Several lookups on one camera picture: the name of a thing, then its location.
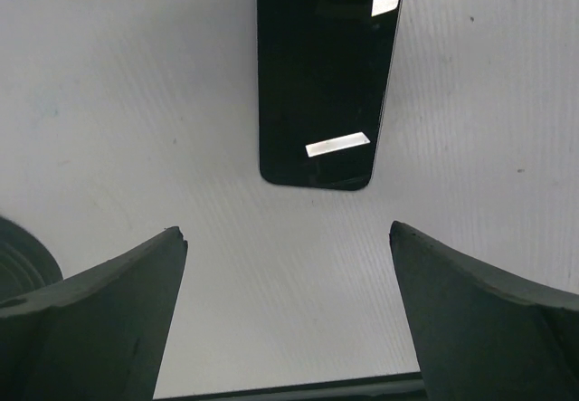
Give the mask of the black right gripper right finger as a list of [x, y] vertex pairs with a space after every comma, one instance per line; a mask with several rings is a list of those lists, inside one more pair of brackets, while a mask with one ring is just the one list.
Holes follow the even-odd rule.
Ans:
[[431, 400], [575, 400], [578, 297], [532, 282], [401, 222], [396, 280]]

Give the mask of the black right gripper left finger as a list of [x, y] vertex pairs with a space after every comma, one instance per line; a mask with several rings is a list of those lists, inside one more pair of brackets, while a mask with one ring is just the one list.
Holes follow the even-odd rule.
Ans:
[[185, 262], [185, 238], [172, 226], [84, 272], [3, 300], [2, 399], [152, 399]]

